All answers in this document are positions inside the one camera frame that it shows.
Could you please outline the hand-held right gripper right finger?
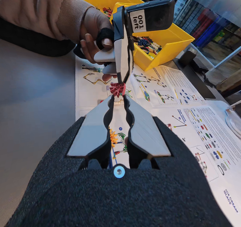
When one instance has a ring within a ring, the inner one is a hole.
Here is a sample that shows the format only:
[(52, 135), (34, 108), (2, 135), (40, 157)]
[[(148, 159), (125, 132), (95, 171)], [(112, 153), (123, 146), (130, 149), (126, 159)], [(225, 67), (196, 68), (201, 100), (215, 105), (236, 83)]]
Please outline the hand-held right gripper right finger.
[(129, 157), (168, 157), (171, 153), (152, 114), (129, 96), (124, 95), (126, 121), (129, 125)]

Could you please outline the person's left hand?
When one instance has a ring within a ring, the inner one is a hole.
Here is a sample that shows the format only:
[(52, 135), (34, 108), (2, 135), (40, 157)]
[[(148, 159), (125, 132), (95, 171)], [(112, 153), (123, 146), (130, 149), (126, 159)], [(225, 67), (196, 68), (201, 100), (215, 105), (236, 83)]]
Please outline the person's left hand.
[(101, 11), (98, 11), (96, 8), (89, 8), (82, 20), (80, 28), (80, 44), (86, 59), (93, 64), (97, 63), (99, 65), (104, 63), (96, 62), (94, 60), (95, 54), (100, 51), (95, 41), (98, 32), (102, 28), (113, 30), (113, 26), (109, 19)]

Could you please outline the wooden post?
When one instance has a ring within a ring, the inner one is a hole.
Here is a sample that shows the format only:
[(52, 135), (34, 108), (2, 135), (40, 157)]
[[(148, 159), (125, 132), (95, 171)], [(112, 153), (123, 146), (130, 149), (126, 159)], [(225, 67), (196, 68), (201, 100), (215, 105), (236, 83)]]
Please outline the wooden post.
[(221, 92), (224, 92), (227, 90), (232, 90), (235, 87), (239, 86), (240, 84), (241, 84), (241, 73), (238, 73), (236, 75), (233, 74), (229, 78), (217, 84), (216, 89)]

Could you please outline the black power adapter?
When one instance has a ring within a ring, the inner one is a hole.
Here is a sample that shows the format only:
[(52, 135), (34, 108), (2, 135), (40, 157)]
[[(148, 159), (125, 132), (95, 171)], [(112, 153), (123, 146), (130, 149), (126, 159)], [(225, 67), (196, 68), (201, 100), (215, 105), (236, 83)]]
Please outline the black power adapter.
[(208, 68), (201, 62), (201, 60), (195, 57), (190, 63), (192, 69), (197, 73), (207, 73), (209, 70)]

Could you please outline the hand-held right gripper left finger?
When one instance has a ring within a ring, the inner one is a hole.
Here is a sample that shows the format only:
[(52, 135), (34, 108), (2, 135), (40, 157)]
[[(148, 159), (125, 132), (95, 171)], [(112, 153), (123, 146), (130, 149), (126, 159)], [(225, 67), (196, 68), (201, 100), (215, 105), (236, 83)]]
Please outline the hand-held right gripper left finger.
[(109, 125), (113, 117), (114, 95), (110, 95), (82, 117), (82, 125), (67, 153), (68, 157), (109, 157)]

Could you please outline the pile of colourful toy parts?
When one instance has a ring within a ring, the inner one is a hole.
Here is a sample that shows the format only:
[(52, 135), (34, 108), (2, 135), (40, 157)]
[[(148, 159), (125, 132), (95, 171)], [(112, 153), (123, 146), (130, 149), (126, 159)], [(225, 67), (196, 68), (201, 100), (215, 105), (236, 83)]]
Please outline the pile of colourful toy parts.
[(114, 42), (112, 49), (101, 49), (94, 56), (96, 62), (118, 62), (121, 58), (125, 59), (131, 56), (134, 51), (134, 45), (140, 47), (149, 47), (152, 44), (148, 39), (133, 39), (132, 34), (138, 32), (149, 32), (166, 29), (164, 16), (154, 16), (155, 12), (161, 12), (161, 5), (147, 6), (144, 4), (133, 5), (129, 7), (118, 7), (117, 12), (113, 13), (112, 24), (114, 31), (103, 28), (99, 31), (96, 44), (99, 48), (102, 46), (102, 39), (109, 38)]

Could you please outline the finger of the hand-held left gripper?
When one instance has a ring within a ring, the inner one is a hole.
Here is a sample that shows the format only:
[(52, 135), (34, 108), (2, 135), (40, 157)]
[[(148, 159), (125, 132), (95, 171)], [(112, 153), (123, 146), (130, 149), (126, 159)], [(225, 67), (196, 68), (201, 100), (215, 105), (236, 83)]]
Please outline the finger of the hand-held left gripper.
[(133, 71), (133, 51), (128, 43), (127, 37), (114, 42), (116, 72), (119, 84), (126, 84)]

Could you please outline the black desk pad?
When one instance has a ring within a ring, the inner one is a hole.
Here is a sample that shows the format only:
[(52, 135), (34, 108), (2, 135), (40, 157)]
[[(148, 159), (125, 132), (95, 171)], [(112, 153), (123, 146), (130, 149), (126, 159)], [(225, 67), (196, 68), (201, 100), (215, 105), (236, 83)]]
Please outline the black desk pad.
[(173, 62), (179, 70), (188, 78), (191, 84), (197, 89), (204, 99), (216, 99), (214, 94), (209, 90), (207, 85), (200, 79), (197, 73), (193, 70), (190, 64), (184, 66), (179, 62), (179, 59), (173, 59)]

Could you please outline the white metal stand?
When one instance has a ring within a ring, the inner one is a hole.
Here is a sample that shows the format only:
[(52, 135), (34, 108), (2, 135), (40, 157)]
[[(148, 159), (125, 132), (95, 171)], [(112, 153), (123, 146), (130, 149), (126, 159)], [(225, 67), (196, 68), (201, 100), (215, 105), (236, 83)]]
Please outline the white metal stand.
[(231, 131), (241, 139), (241, 118), (236, 113), (235, 107), (240, 105), (241, 101), (228, 105), (223, 101), (218, 100), (208, 100), (208, 105), (210, 105), (215, 112), (219, 115), (219, 117), (225, 120), (227, 126), (231, 129)]

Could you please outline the person's left forearm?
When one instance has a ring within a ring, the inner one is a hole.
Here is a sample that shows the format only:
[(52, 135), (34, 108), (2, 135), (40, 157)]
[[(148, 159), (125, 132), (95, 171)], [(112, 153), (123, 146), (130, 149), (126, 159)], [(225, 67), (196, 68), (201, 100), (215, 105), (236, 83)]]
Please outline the person's left forearm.
[(80, 28), (88, 9), (84, 0), (0, 0), (5, 21), (50, 38), (80, 41)]

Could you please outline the printed instruction sheet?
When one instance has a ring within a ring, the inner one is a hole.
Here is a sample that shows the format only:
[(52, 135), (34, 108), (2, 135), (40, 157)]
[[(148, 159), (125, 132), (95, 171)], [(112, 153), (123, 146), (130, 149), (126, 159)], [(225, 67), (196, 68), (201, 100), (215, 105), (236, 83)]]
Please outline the printed instruction sheet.
[(76, 56), (76, 111), (84, 119), (68, 156), (112, 160), (107, 196), (138, 195), (117, 217), (167, 226), (240, 226), (240, 140), (176, 69), (134, 73), (117, 99), (117, 79)]

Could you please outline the yellow divided parts bin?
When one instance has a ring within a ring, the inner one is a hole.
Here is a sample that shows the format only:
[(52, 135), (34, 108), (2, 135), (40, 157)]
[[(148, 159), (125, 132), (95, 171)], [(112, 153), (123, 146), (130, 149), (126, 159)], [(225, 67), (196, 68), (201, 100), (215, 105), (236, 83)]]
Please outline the yellow divided parts bin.
[[(97, 9), (103, 13), (103, 8), (110, 8), (113, 13), (117, 11), (117, 8), (124, 6), (131, 6), (139, 3), (143, 3), (142, 0), (85, 0), (86, 2), (92, 4)], [(134, 33), (133, 36), (148, 36), (155, 43), (162, 47), (162, 50), (155, 55), (150, 53), (154, 58), (152, 59), (143, 50), (140, 49), (137, 45), (134, 46), (135, 50), (133, 52), (134, 62), (143, 70), (148, 71), (152, 68), (155, 68), (159, 65), (163, 65), (174, 58), (184, 50), (194, 38), (183, 31), (181, 28), (176, 26), (174, 23), (170, 28), (161, 31), (150, 31), (150, 32), (141, 32)]]

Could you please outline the black box device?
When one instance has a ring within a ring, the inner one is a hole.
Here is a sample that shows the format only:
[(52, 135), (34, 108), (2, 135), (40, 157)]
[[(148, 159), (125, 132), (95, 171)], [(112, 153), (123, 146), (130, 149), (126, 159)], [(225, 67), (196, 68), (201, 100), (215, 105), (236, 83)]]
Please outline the black box device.
[(187, 66), (196, 57), (197, 50), (193, 47), (189, 47), (184, 54), (178, 60), (178, 63), (182, 66)]

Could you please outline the storage shelf with bins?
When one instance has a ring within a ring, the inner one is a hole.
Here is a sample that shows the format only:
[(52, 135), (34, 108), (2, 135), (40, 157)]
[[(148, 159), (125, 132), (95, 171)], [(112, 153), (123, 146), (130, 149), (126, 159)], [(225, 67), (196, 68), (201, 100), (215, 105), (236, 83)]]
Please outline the storage shelf with bins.
[(173, 22), (203, 48), (224, 30), (240, 28), (240, 0), (177, 0)]

